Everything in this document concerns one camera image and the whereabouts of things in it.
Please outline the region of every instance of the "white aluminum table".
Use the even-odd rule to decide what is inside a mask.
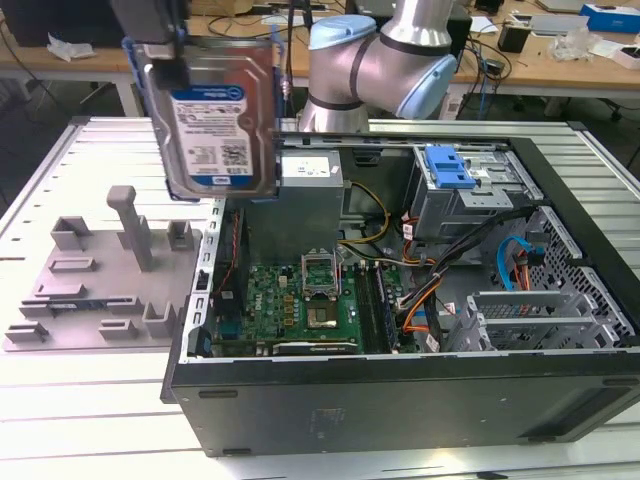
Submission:
[[[637,262],[638,184],[588,133],[562,123],[379,122],[372,128],[529,136],[628,261]],[[170,219],[198,228],[209,211],[207,202],[169,200],[148,119],[70,126],[0,220],[1,331],[22,318],[19,302],[53,247],[49,231],[58,216],[83,215],[91,229],[118,228],[105,203],[113,184],[137,189],[136,208],[152,228]],[[634,266],[640,272],[640,262]],[[472,479],[486,471],[511,479],[640,478],[640,407],[573,444],[213,460],[200,451],[179,407],[158,398],[166,363],[166,351],[0,353],[0,478]]]

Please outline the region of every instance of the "hard drive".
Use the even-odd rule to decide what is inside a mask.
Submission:
[[[276,125],[271,41],[189,37],[190,86],[158,88],[136,49],[167,187],[178,199],[275,193]]]

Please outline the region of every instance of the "blue box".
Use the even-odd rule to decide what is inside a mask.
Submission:
[[[589,17],[587,27],[597,32],[640,32],[640,10],[633,7],[603,9],[597,5],[583,5],[580,15]]]

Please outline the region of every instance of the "black case frame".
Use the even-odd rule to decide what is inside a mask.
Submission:
[[[531,140],[495,140],[511,146],[638,331],[638,278]],[[640,400],[640,352],[623,350],[219,364],[174,356],[167,372],[208,456],[572,442]]]

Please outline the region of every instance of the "floor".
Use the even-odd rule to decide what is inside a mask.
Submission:
[[[80,107],[80,101],[91,93],[88,83],[47,83],[56,98],[72,115],[121,116],[122,108],[115,89]],[[20,192],[38,164],[63,132],[68,115],[63,113],[37,84],[30,85],[31,100],[27,104],[12,102],[0,106],[0,215]],[[478,117],[479,96],[474,96],[460,118]],[[623,164],[640,145],[640,104],[625,103],[638,110],[620,110],[622,118],[611,120],[611,109],[594,99],[572,99],[560,119],[577,120],[587,128]],[[557,121],[545,118],[545,102],[537,97],[498,96],[487,115],[488,120]],[[640,155],[632,171],[640,176]]]

